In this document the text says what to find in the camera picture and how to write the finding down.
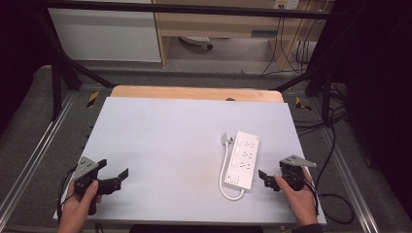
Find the white device under desk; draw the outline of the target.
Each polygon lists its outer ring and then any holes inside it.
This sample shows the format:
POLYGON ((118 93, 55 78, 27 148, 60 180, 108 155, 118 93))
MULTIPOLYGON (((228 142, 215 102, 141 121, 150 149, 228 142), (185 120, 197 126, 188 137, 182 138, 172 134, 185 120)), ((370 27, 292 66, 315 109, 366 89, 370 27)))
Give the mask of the white device under desk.
POLYGON ((208 37, 181 37, 181 40, 192 45, 205 47, 207 50, 211 50, 213 48, 213 45, 208 37))

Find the black curtain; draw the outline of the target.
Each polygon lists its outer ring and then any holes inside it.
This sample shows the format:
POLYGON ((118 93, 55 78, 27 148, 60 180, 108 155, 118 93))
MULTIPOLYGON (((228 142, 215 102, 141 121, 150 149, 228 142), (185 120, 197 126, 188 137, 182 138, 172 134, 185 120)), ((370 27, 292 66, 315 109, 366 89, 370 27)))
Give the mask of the black curtain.
POLYGON ((50 49, 30 0, 0 0, 0 133, 33 83, 50 63, 50 49))
POLYGON ((334 0, 316 51, 345 47, 332 79, 349 89, 347 108, 366 154, 412 218, 412 0, 334 0))

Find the pale grey work board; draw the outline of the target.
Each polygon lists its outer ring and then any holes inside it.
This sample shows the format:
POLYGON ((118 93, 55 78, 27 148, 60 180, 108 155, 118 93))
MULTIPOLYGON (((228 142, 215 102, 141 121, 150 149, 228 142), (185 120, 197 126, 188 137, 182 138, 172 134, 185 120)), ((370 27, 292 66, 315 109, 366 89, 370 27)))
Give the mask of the pale grey work board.
POLYGON ((93 220, 121 223, 275 225, 294 217, 283 193, 254 178, 241 194, 219 190, 223 134, 260 137, 256 167, 268 175, 281 159, 301 155, 285 103, 182 99, 106 99, 83 155, 107 160, 98 176, 129 172, 93 220))

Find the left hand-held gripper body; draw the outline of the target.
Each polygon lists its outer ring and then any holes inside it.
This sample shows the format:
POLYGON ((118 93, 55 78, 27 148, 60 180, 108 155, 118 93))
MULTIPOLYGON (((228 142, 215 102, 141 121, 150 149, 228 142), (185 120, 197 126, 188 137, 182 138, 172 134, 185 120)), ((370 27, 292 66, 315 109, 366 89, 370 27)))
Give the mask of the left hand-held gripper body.
POLYGON ((108 180, 98 180, 98 162, 95 162, 85 156, 83 156, 75 170, 74 174, 74 187, 75 193, 80 196, 86 194, 86 190, 91 185, 93 181, 98 181, 98 190, 95 196, 93 197, 89 208, 88 214, 93 216, 96 214, 96 197, 98 195, 106 195, 109 193, 109 181, 108 180))

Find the white power strip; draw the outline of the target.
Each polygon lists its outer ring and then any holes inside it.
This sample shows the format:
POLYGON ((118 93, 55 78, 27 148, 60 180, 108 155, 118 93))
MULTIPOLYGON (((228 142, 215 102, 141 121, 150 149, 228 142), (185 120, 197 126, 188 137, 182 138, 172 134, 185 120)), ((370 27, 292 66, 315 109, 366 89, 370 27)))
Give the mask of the white power strip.
POLYGON ((238 131, 224 175, 224 182, 250 190, 258 157, 259 136, 238 131))

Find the white cabinet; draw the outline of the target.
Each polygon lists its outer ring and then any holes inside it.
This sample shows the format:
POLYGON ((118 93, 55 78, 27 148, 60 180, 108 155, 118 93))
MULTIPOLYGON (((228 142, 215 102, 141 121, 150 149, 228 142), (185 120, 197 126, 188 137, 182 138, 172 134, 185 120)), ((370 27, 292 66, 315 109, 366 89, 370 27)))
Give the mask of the white cabinet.
POLYGON ((49 9, 64 51, 76 60, 161 60, 153 13, 49 9))

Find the aluminium floor rail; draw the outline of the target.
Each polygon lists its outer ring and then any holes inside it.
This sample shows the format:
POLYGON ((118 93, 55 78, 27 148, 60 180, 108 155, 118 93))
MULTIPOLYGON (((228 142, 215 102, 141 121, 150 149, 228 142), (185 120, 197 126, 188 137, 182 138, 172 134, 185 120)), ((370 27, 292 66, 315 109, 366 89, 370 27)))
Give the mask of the aluminium floor rail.
POLYGON ((26 161, 24 167, 20 171, 16 181, 12 188, 0 204, 0 232, 5 228, 8 220, 10 219, 13 211, 15 210, 18 201, 20 200, 23 192, 30 183, 33 174, 36 172, 40 165, 45 153, 47 152, 52 140, 60 128, 63 120, 67 116, 73 101, 79 95, 78 91, 69 91, 66 95, 62 105, 61 112, 57 115, 56 119, 52 120, 45 133, 42 135, 36 148, 31 152, 30 157, 26 161))
POLYGON ((335 141, 335 136, 330 128, 323 129, 324 137, 331 148, 331 158, 334 161, 338 174, 343 182, 345 190, 352 203, 354 211, 358 217, 364 233, 380 233, 379 227, 373 214, 370 212, 368 205, 361 193, 355 177, 347 165, 340 147, 335 141))

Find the wooden desk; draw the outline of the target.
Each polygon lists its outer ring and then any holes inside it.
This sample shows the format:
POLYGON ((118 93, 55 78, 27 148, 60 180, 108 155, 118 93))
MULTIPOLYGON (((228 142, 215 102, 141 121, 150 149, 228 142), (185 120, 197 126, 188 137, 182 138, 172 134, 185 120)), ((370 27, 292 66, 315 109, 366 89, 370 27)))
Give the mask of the wooden desk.
MULTIPOLYGON (((155 4, 274 8, 275 0, 153 0, 155 4)), ((319 12, 323 0, 299 0, 296 10, 319 12)), ((292 51, 297 42, 310 30, 310 19, 276 17, 237 17, 217 15, 166 14, 154 15, 157 32, 166 37, 259 38, 267 39, 275 52, 278 67, 291 68, 292 51)))

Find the wooden table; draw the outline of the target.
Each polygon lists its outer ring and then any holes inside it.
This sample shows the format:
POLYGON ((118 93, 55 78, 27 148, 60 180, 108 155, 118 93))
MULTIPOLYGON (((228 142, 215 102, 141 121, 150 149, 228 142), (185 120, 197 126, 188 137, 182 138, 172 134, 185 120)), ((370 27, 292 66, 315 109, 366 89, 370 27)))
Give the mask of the wooden table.
POLYGON ((162 98, 162 99, 196 99, 249 102, 283 103, 279 91, 256 90, 249 88, 203 88, 178 86, 143 86, 119 85, 113 88, 112 97, 127 98, 162 98))

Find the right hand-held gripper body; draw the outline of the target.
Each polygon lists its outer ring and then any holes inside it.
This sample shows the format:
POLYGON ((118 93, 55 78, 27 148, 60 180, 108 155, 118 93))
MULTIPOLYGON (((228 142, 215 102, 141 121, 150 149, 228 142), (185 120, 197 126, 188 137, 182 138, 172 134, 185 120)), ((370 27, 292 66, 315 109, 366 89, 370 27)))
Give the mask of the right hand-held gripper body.
POLYGON ((316 166, 316 163, 297 155, 288 156, 280 161, 282 177, 294 191, 299 191, 305 186, 302 168, 316 166))

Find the person's left hand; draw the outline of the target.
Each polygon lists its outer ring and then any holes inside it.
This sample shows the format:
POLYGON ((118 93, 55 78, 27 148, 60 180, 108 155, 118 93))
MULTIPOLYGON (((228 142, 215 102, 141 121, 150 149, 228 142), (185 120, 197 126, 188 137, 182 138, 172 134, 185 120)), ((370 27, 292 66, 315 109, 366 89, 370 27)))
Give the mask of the person's left hand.
POLYGON ((93 181, 83 196, 75 194, 74 182, 69 183, 67 201, 63 205, 62 217, 57 228, 57 233, 82 233, 88 216, 90 203, 99 203, 101 197, 97 196, 98 181, 93 181))

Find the white wall socket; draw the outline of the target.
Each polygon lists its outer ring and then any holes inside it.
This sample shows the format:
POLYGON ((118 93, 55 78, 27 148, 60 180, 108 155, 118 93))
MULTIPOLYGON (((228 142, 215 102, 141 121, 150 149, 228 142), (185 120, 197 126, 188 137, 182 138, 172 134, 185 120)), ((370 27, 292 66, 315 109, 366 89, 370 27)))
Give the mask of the white wall socket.
POLYGON ((274 8, 280 10, 295 10, 299 0, 275 0, 274 8))

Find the black metal frame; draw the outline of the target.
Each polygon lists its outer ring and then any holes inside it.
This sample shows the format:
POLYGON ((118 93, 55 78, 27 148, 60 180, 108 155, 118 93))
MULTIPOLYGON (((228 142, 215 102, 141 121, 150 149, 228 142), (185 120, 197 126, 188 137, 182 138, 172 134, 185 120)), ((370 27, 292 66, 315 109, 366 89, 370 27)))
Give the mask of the black metal frame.
POLYGON ((115 12, 142 12, 142 13, 166 13, 166 14, 191 14, 191 15, 217 15, 237 17, 278 17, 278 18, 306 18, 306 19, 336 19, 342 18, 342 13, 332 12, 308 12, 298 10, 269 10, 259 8, 195 6, 176 4, 152 4, 152 3, 122 3, 122 2, 98 2, 75 0, 37 0, 33 5, 34 16, 44 33, 46 34, 53 59, 51 62, 53 114, 52 120, 57 119, 62 112, 61 81, 65 81, 71 90, 79 90, 82 86, 76 70, 88 76, 90 79, 105 87, 115 87, 100 76, 92 73, 86 67, 70 58, 59 42, 53 23, 47 20, 48 8, 92 11, 115 12))

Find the person's right hand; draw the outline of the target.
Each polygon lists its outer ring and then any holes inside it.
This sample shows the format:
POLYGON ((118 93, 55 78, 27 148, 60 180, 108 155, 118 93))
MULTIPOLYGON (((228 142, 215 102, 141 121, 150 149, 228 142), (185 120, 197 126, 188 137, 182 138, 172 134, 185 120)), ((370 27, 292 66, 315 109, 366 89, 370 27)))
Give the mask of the person's right hand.
POLYGON ((275 175, 274 178, 290 204, 296 225, 303 227, 317 224, 316 201, 312 191, 307 186, 299 191, 295 191, 281 176, 275 175))

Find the dark clothing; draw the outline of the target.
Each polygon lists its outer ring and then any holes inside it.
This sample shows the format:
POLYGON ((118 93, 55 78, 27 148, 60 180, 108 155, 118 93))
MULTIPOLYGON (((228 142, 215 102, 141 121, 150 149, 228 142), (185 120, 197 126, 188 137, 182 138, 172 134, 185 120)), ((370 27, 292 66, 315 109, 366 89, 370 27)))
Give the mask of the dark clothing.
POLYGON ((133 225, 129 233, 263 233, 260 226, 133 225))

